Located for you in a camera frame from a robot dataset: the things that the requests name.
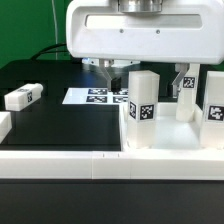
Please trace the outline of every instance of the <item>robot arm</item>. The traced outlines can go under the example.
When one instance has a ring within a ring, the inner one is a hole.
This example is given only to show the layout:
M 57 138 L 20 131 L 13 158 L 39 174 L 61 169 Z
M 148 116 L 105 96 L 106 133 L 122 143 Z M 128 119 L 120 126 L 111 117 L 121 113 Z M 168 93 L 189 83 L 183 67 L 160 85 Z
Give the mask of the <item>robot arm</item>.
M 74 57 L 219 64 L 223 0 L 73 0 L 67 44 Z

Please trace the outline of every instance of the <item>black and white pattern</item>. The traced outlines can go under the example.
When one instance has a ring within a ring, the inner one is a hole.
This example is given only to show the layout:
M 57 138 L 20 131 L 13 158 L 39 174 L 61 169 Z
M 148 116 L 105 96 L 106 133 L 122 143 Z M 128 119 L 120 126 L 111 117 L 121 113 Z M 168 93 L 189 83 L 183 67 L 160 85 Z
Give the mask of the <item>black and white pattern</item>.
M 33 101 L 33 94 L 32 94 L 32 92 L 27 93 L 27 100 L 28 100 L 28 103 Z
M 134 103 L 130 102 L 129 104 L 129 114 L 131 117 L 133 117 L 134 119 L 136 119 L 136 110 L 137 107 Z
M 196 82 L 196 79 L 194 77 L 184 77 L 183 88 L 194 89 L 195 88 L 195 82 Z
M 29 89 L 18 89 L 17 92 L 26 93 L 30 91 Z
M 86 103 L 107 103 L 106 96 L 87 96 Z
M 224 106 L 209 106 L 209 121 L 224 121 Z
M 107 95 L 107 89 L 89 89 L 89 95 Z
M 154 105 L 143 105 L 140 107 L 140 121 L 154 119 Z
M 122 89 L 119 92 L 114 92 L 114 95 L 121 95 L 121 96 L 127 96 L 128 95 L 128 89 Z
M 113 103 L 124 103 L 124 102 L 128 102 L 128 97 L 126 97 L 126 96 L 113 97 Z

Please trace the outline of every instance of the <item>green wall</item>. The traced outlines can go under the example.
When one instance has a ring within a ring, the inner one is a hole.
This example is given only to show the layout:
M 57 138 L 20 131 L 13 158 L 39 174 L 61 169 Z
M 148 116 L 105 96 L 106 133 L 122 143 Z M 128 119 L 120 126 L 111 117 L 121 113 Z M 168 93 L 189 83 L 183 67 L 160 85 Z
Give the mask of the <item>green wall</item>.
M 70 0 L 55 0 L 59 42 L 65 42 L 65 15 Z M 29 59 L 55 44 L 51 0 L 0 1 L 0 68 L 12 60 Z M 67 53 L 59 59 L 68 59 Z M 55 55 L 42 56 L 54 59 Z

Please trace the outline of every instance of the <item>black table surface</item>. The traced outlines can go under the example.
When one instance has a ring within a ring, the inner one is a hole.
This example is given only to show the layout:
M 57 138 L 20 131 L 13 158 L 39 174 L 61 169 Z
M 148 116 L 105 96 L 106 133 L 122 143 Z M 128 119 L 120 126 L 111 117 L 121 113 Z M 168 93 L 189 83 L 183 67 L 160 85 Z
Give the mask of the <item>black table surface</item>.
M 104 78 L 69 62 L 11 62 L 0 70 L 1 110 L 4 94 L 35 82 L 41 100 L 12 113 L 1 149 L 120 150 L 118 106 L 61 104 L 69 87 Z M 0 180 L 0 223 L 223 224 L 223 199 L 222 181 Z
M 175 75 L 173 68 L 141 65 L 141 69 L 164 71 L 160 78 L 164 86 Z M 0 70 L 0 111 L 5 110 L 4 95 L 27 83 L 41 83 L 42 97 L 21 112 L 11 112 L 13 128 L 0 150 L 121 150 L 118 105 L 62 105 L 70 87 L 106 88 L 102 74 L 69 61 L 13 61 Z M 128 72 L 124 71 L 122 87 L 127 86 Z M 160 97 L 164 96 L 166 87 L 160 88 Z

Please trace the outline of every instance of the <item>white platform edge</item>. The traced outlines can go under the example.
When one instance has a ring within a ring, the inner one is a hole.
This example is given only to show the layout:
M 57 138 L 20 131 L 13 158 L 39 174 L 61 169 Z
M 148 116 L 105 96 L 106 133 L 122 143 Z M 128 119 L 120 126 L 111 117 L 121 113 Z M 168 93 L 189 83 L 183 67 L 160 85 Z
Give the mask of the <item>white platform edge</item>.
M 224 150 L 0 151 L 0 178 L 224 180 Z

